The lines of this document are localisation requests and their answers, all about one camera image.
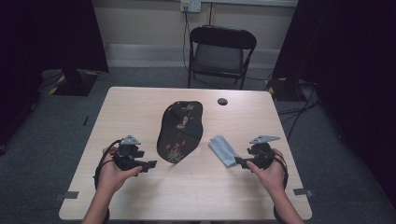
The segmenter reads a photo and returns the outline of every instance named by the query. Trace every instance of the chair backrest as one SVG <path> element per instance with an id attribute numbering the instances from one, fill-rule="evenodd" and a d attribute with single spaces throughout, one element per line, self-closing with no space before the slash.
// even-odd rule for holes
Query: chair backrest
<path id="1" fill-rule="evenodd" d="M 233 49 L 254 49 L 257 40 L 253 34 L 246 30 L 203 25 L 192 29 L 190 33 L 191 48 L 192 43 Z"/>

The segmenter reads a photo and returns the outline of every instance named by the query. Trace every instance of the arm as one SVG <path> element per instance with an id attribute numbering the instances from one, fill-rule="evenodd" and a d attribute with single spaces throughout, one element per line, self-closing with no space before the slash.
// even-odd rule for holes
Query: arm
<path id="1" fill-rule="evenodd" d="M 106 164 L 102 167 L 96 193 L 82 223 L 103 223 L 114 193 L 122 187 L 126 179 L 139 174 L 142 170 L 142 167 L 138 166 L 132 170 L 122 171 L 111 158 L 116 151 L 116 147 L 111 148 L 104 159 Z"/>
<path id="2" fill-rule="evenodd" d="M 280 151 L 273 148 L 276 154 L 282 155 Z M 304 223 L 300 215 L 291 204 L 288 195 L 283 189 L 283 169 L 279 162 L 274 161 L 270 167 L 261 170 L 253 162 L 248 161 L 247 166 L 259 178 L 262 186 L 268 191 L 274 202 L 279 216 L 286 223 Z"/>

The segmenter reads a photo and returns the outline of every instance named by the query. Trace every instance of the hand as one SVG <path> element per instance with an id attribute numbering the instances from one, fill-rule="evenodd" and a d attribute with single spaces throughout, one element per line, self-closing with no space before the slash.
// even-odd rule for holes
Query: hand
<path id="1" fill-rule="evenodd" d="M 272 150 L 283 157 L 282 153 L 276 148 L 272 148 Z M 257 167 L 253 162 L 247 162 L 248 168 L 259 178 L 262 186 L 268 191 L 268 193 L 273 194 L 283 189 L 283 175 L 284 171 L 282 165 L 273 161 L 273 163 L 265 170 L 261 170 Z"/>
<path id="2" fill-rule="evenodd" d="M 138 166 L 134 169 L 128 171 L 122 171 L 116 163 L 114 163 L 112 156 L 118 150 L 117 147 L 113 147 L 107 153 L 104 161 L 102 171 L 99 175 L 99 183 L 97 191 L 103 192 L 105 194 L 113 195 L 117 190 L 119 190 L 126 179 L 131 176 L 135 176 L 142 171 L 142 167 Z"/>

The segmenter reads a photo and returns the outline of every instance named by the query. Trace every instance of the gray carpet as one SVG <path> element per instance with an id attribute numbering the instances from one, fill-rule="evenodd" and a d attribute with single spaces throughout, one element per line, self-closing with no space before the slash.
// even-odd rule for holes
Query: gray carpet
<path id="1" fill-rule="evenodd" d="M 43 77 L 58 73 L 48 71 Z M 244 90 L 263 91 L 264 82 L 258 79 L 268 78 L 270 73 L 270 69 L 249 69 Z M 192 80 L 191 87 L 238 89 L 238 84 L 230 79 L 199 77 Z M 110 68 L 109 74 L 100 74 L 87 97 L 49 95 L 52 85 L 40 89 L 42 96 L 35 111 L 0 157 L 0 223 L 67 223 L 58 216 L 62 203 L 53 198 L 68 190 L 112 86 L 186 88 L 187 75 L 182 67 Z M 304 92 L 308 96 L 310 88 Z M 276 102 L 278 111 L 303 105 Z M 286 134 L 294 121 L 287 118 L 292 115 L 280 116 Z M 309 198 L 313 217 L 307 223 L 396 223 L 395 209 L 360 158 L 338 138 L 336 127 L 323 106 L 317 105 L 299 117 L 290 136 L 303 184 L 315 193 Z"/>

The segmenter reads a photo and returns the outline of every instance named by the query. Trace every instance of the electrical outlet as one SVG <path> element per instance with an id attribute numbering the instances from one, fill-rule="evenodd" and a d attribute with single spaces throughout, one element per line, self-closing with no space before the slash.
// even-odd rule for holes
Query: electrical outlet
<path id="1" fill-rule="evenodd" d="M 201 2 L 199 1 L 180 1 L 180 11 L 201 12 Z"/>

